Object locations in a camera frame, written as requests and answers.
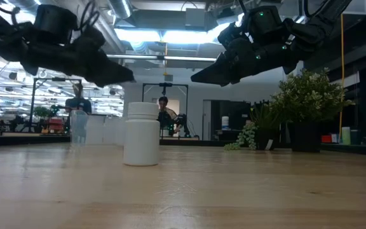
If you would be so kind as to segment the pale green cup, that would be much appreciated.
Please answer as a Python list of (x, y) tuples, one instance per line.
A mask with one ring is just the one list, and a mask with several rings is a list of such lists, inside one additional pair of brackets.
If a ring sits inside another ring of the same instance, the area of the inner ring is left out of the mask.
[(351, 129), (350, 127), (343, 127), (341, 129), (342, 143), (345, 145), (351, 144)]

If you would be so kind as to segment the dark computer monitor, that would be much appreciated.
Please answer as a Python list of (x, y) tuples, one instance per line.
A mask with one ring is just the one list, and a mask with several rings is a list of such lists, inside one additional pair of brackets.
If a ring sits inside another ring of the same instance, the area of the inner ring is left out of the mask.
[[(238, 101), (211, 101), (210, 133), (213, 141), (235, 141), (247, 120), (250, 104)], [(229, 129), (221, 129), (221, 118), (229, 117)]]

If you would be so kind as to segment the red storage crate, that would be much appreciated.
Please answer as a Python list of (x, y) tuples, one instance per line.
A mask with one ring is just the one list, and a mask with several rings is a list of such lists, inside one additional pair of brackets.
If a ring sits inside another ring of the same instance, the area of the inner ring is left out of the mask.
[(64, 131), (64, 121), (61, 118), (49, 118), (46, 121), (48, 133), (59, 133)]

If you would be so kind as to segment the white plastic pill bottle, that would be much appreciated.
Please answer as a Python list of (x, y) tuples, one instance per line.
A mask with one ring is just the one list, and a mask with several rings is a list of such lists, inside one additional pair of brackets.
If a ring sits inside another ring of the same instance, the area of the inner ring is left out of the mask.
[(159, 162), (158, 105), (131, 102), (125, 121), (123, 163), (131, 166), (153, 166)]

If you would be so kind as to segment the distant green office plant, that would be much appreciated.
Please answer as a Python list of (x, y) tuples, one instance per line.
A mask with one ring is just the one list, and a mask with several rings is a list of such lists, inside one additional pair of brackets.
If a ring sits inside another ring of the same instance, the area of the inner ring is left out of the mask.
[(38, 117), (39, 119), (48, 119), (51, 117), (51, 110), (42, 106), (35, 107), (34, 116)]

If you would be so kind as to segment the person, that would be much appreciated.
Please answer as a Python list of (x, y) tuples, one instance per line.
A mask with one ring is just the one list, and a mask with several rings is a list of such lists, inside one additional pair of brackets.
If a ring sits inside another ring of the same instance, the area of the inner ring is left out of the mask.
[(83, 86), (81, 83), (73, 84), (75, 97), (65, 101), (65, 111), (70, 113), (72, 110), (82, 110), (86, 114), (92, 113), (92, 104), (88, 99), (83, 97)]
[(181, 128), (183, 128), (184, 137), (190, 137), (190, 131), (187, 126), (187, 115), (177, 114), (174, 110), (168, 108), (168, 98), (165, 96), (158, 99), (158, 104), (158, 121), (160, 123), (160, 128), (166, 128), (169, 131), (168, 135), (178, 134)]

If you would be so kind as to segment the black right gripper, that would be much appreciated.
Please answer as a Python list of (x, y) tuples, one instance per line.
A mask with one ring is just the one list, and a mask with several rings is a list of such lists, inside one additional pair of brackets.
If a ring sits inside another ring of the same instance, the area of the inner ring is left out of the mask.
[(252, 43), (235, 24), (229, 24), (217, 39), (226, 51), (213, 64), (192, 75), (192, 82), (226, 86), (277, 67), (288, 74), (299, 62), (286, 42)]

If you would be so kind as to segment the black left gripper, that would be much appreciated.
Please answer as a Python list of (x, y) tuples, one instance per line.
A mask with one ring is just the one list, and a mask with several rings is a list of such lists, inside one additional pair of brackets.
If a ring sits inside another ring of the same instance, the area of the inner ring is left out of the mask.
[(133, 81), (133, 71), (109, 60), (101, 50), (102, 33), (89, 25), (73, 43), (65, 46), (31, 42), (20, 60), (26, 71), (35, 75), (42, 67), (68, 76), (82, 76), (103, 88), (107, 85)]

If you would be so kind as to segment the clear plastic basket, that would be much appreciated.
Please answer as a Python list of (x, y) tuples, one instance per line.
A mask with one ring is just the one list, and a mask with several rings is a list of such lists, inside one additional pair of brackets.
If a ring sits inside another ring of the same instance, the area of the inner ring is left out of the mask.
[(104, 115), (87, 114), (82, 110), (73, 110), (70, 117), (71, 143), (82, 145), (123, 146), (125, 140), (125, 120)]

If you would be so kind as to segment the small trailing succulent pot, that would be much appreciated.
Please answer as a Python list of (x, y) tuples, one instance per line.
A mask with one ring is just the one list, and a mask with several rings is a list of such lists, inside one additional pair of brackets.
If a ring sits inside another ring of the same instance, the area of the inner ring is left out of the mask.
[(281, 118), (269, 103), (260, 103), (250, 108), (248, 121), (237, 136), (235, 142), (226, 144), (226, 151), (273, 150), (279, 142)]

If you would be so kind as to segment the bushy flowering potted plant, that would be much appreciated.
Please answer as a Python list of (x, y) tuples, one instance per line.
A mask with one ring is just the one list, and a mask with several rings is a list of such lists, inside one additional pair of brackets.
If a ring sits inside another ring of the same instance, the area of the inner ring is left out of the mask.
[(353, 104), (345, 99), (340, 83), (331, 83), (327, 69), (314, 73), (303, 69), (279, 83), (269, 106), (290, 124), (292, 151), (318, 153), (322, 142), (321, 124), (332, 120)]

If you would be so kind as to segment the long ceiling light bar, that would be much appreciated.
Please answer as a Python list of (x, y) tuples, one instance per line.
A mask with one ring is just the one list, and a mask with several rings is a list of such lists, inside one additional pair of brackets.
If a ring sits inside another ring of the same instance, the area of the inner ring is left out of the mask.
[(192, 62), (215, 62), (216, 58), (210, 57), (182, 57), (167, 55), (128, 55), (128, 54), (107, 54), (110, 59), (131, 59), (131, 60), (178, 60)]

